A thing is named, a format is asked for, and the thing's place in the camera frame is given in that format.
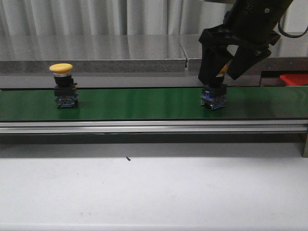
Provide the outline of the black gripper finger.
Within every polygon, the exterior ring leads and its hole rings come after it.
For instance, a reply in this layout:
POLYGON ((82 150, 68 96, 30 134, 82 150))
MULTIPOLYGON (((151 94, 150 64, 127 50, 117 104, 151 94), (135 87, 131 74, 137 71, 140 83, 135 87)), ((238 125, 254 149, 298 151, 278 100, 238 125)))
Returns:
POLYGON ((203 85, 210 84, 232 58, 233 56, 227 50, 227 46, 209 47, 202 45, 202 61, 198 79, 203 85))
POLYGON ((268 47, 264 49, 255 49, 239 46, 230 62, 227 73, 233 80, 236 80, 252 66, 268 58, 270 55, 271 51, 268 47))

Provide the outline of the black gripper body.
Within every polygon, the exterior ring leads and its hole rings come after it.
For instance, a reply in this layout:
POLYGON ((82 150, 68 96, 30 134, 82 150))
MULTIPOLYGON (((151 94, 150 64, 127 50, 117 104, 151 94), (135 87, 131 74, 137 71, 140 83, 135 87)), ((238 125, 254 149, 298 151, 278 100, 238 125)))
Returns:
POLYGON ((291 0, 237 0, 225 14, 223 24, 204 29, 199 42, 205 47, 275 45, 281 36, 274 28, 291 3, 291 0))

